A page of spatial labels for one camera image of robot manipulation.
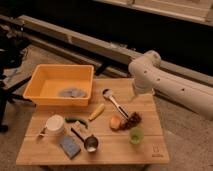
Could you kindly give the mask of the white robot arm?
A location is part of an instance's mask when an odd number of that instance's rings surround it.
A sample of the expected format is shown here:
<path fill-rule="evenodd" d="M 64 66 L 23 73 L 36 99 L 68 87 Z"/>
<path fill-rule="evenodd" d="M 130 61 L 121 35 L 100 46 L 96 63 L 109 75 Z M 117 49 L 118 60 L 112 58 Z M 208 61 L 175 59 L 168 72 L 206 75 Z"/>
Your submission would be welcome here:
<path fill-rule="evenodd" d="M 159 68 L 160 55 L 153 50 L 133 59 L 128 70 L 134 77 L 136 94 L 155 89 L 173 98 L 178 103 L 213 120 L 213 88 L 196 83 Z"/>

